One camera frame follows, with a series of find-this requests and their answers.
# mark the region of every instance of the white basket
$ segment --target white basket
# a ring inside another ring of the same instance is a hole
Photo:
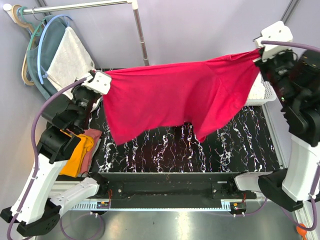
[[[245,106],[262,106],[267,102],[271,102],[277,99],[277,95],[273,87],[268,81],[264,81],[261,77],[261,82],[265,87],[264,99],[248,99],[245,103]]]

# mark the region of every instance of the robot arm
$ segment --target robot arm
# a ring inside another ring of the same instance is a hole
[[[257,47],[263,47],[255,64],[282,104],[292,134],[291,157],[288,169],[248,172],[234,181],[239,190],[262,192],[292,212],[302,208],[303,201],[319,200],[319,181],[316,187],[313,184],[320,161],[320,53],[307,50],[298,59],[287,46],[261,44],[263,40],[292,41],[290,29],[281,21],[261,34],[255,40]]]
[[[107,179],[98,173],[90,173],[78,185],[48,198],[59,173],[80,142],[77,135],[83,134],[84,129],[88,128],[94,104],[101,98],[101,94],[107,94],[110,89],[111,78],[101,71],[90,71],[85,78],[81,85],[72,89],[73,99],[61,94],[42,112],[42,117],[48,123],[37,144],[37,174],[33,177],[33,165],[16,203],[1,211],[0,217],[11,222],[27,192],[15,220],[19,223],[17,231],[24,237],[47,234],[56,226],[60,217],[77,203],[92,196],[100,198],[107,194]]]

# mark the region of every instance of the gray floor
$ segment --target gray floor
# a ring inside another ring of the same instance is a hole
[[[257,209],[248,203],[248,212]],[[63,217],[68,226],[84,212],[70,211]],[[107,212],[101,240],[301,240],[296,228],[272,202],[257,215],[222,217],[205,212]],[[99,221],[85,216],[65,230],[77,240],[90,238],[99,228]],[[37,240],[65,240],[57,226]]]

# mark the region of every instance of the yellow cloth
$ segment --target yellow cloth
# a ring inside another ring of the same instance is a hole
[[[75,147],[71,158],[66,162],[66,165],[60,172],[60,175],[67,175],[71,177],[77,177],[80,170],[82,161],[87,152],[89,152],[94,146],[94,139],[90,136],[83,134],[77,135],[81,139],[78,145]]]

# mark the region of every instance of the black marble surface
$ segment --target black marble surface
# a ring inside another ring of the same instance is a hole
[[[225,127],[199,143],[193,126],[159,127],[116,145],[104,109],[94,111],[89,127],[102,131],[91,171],[108,172],[242,172],[279,169],[262,108],[245,106]]]

